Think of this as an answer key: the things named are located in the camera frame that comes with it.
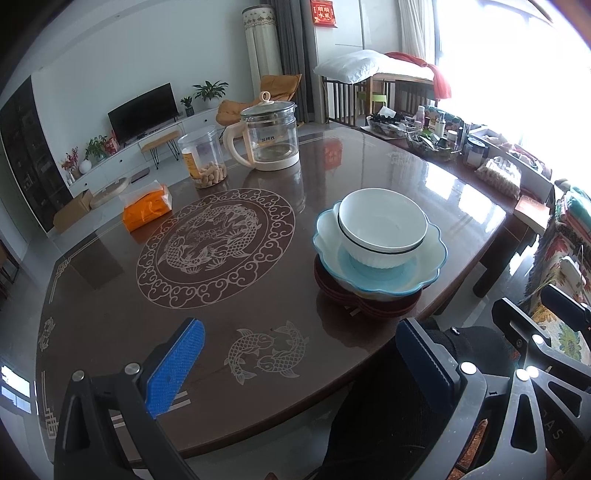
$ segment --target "kettle base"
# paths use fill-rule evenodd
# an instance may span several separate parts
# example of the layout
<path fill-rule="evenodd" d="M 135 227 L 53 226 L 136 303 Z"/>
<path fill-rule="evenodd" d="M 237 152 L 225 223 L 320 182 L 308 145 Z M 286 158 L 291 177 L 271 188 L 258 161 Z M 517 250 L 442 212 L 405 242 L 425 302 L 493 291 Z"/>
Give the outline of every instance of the kettle base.
<path fill-rule="evenodd" d="M 291 157 L 282 158 L 281 160 L 255 162 L 254 167 L 261 171 L 275 171 L 289 168 L 300 161 L 300 152 L 295 153 Z"/>

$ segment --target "television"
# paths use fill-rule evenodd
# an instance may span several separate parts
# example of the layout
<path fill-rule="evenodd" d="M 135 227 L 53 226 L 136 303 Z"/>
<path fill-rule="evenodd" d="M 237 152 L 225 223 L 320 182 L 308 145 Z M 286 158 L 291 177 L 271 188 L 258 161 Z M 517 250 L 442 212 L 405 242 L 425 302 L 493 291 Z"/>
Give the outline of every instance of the television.
<path fill-rule="evenodd" d="M 121 145 L 176 116 L 177 105 L 169 83 L 109 112 L 111 126 Z"/>

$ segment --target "stacked bowl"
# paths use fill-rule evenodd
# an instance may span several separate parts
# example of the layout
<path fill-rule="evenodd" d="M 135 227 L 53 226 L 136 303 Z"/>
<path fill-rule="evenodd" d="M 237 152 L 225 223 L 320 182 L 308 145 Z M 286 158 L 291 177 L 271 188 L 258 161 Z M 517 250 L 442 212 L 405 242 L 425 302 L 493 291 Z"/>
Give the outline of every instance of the stacked bowl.
<path fill-rule="evenodd" d="M 439 228 L 411 199 L 385 189 L 357 190 L 322 212 L 313 243 L 344 293 L 387 310 L 386 302 L 418 301 L 447 259 Z"/>

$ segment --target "red cloth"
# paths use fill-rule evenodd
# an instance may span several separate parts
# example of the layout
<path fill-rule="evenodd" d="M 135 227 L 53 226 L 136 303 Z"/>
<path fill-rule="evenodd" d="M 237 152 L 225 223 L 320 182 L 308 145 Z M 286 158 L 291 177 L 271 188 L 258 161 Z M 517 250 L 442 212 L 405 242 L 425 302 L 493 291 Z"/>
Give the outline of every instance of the red cloth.
<path fill-rule="evenodd" d="M 415 65 L 418 65 L 420 67 L 429 67 L 433 72 L 433 90 L 435 91 L 435 99 L 443 100 L 445 98 L 452 97 L 452 88 L 449 86 L 449 83 L 441 73 L 441 70 L 439 70 L 439 67 L 437 67 L 436 65 L 431 65 L 423 59 L 413 57 L 408 53 L 402 53 L 399 51 L 391 51 L 386 55 L 396 60 L 409 61 L 410 63 L 414 63 Z"/>

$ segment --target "white quilt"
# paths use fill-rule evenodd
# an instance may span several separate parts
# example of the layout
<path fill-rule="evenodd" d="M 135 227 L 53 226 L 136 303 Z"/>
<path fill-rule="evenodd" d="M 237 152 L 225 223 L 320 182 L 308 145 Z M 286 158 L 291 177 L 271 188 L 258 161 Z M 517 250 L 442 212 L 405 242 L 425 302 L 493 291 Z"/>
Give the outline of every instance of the white quilt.
<path fill-rule="evenodd" d="M 359 50 L 319 64 L 314 73 L 330 80 L 357 83 L 376 73 L 394 73 L 420 79 L 433 80 L 428 67 L 419 67 L 409 61 L 391 59 L 375 50 Z"/>

